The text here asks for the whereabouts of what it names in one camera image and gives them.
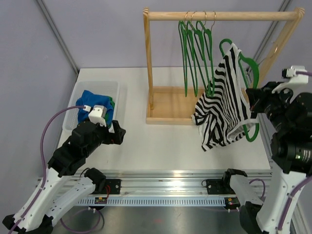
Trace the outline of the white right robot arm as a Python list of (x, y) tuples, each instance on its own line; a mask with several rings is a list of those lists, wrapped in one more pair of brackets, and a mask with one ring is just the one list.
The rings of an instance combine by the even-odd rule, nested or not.
[(300, 193), (312, 179), (312, 95), (295, 96), (284, 82), (269, 82), (246, 93), (251, 112), (264, 113), (275, 128), (269, 190), (261, 200), (247, 174), (237, 169), (223, 174), (221, 187), (238, 198), (239, 221), (245, 232), (288, 234)]

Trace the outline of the black white striped top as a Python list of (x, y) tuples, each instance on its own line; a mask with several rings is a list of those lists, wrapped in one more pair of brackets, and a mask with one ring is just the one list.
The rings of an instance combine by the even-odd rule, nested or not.
[(257, 138), (259, 123), (241, 89), (240, 53), (231, 44), (214, 71), (214, 94), (202, 94), (195, 104), (191, 118), (198, 126), (203, 151), (225, 147), (242, 138), (249, 142)]

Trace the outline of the green tank top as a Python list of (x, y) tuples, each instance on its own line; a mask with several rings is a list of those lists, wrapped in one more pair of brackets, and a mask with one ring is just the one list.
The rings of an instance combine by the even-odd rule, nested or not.
[(107, 121), (107, 124), (109, 127), (111, 127), (112, 125), (112, 120), (113, 120), (113, 115), (114, 115), (114, 108), (115, 108), (115, 102), (113, 101), (113, 98), (112, 97), (109, 97), (109, 100), (110, 100), (110, 105), (111, 105), (111, 109), (108, 113), (108, 121)]

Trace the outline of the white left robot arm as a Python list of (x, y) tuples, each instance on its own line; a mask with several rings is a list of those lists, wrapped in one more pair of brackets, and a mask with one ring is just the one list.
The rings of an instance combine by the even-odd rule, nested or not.
[(19, 234), (50, 234), (61, 218), (82, 198), (90, 194), (110, 192), (106, 176), (96, 168), (88, 169), (83, 178), (61, 197), (60, 189), (85, 164), (88, 156), (100, 145), (123, 142), (126, 130), (113, 121), (113, 132), (108, 127), (85, 121), (79, 124), (56, 149), (48, 162), (45, 177), (15, 214), (7, 215), (2, 223), (9, 232)]

